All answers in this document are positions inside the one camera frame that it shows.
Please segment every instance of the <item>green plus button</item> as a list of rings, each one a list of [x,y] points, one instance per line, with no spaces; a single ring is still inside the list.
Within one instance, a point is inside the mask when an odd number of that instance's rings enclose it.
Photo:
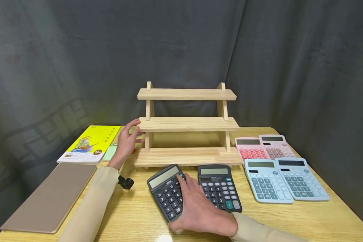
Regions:
[[[231,203],[231,201],[226,201],[226,207],[227,209],[233,209],[233,204]]]

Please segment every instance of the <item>calculator display screen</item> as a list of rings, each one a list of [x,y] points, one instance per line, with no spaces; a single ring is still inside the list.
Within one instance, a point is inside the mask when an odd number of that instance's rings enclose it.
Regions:
[[[262,137],[262,140],[266,141],[284,141],[282,137]]]
[[[288,161],[288,160],[281,160],[278,161],[280,166],[304,166],[304,161]]]
[[[227,168],[218,169],[200,169],[200,174],[202,175],[214,175],[214,174],[228,174]]]
[[[260,145],[261,142],[258,139],[237,139],[238,145]]]
[[[255,162],[255,161],[249,161],[247,162],[247,165],[249,167],[274,167],[273,162]]]
[[[171,178],[172,176],[176,175],[177,173],[179,173],[179,169],[176,166],[174,166],[168,171],[164,172],[163,174],[151,180],[149,182],[149,185],[151,185],[152,188],[155,188],[156,186],[160,185],[161,183]]]

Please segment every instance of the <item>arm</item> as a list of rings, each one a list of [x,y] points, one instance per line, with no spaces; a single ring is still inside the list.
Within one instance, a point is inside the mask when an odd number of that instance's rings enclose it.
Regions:
[[[120,176],[118,170],[133,151],[135,144],[145,141],[136,139],[137,136],[143,134],[139,132],[140,127],[138,126],[129,135],[129,129],[139,123],[140,120],[135,119],[120,132],[116,153],[107,167],[98,169],[85,198],[59,237],[59,242],[94,241],[105,214],[105,209],[118,182]]]
[[[183,212],[176,221],[169,223],[171,230],[208,232],[228,236],[235,242],[305,242],[238,212],[228,213],[215,208],[197,181],[187,173],[184,175],[186,181],[177,175],[183,196]]]

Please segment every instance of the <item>beige sleeve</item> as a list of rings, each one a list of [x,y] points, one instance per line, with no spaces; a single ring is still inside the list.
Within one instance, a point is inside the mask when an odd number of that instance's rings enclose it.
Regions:
[[[260,224],[239,212],[232,213],[238,224],[234,242],[306,242],[299,237]]]
[[[101,167],[94,176],[85,198],[67,224],[58,242],[93,242],[114,192],[118,170]]]

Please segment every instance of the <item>black calculator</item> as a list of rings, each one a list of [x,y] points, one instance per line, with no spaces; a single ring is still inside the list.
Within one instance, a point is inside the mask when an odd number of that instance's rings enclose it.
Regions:
[[[176,220],[183,210],[182,191],[176,174],[185,180],[179,166],[173,164],[159,171],[147,181],[153,198],[168,222]]]
[[[198,179],[205,196],[215,207],[227,212],[242,212],[241,202],[231,176],[230,166],[199,166]]]

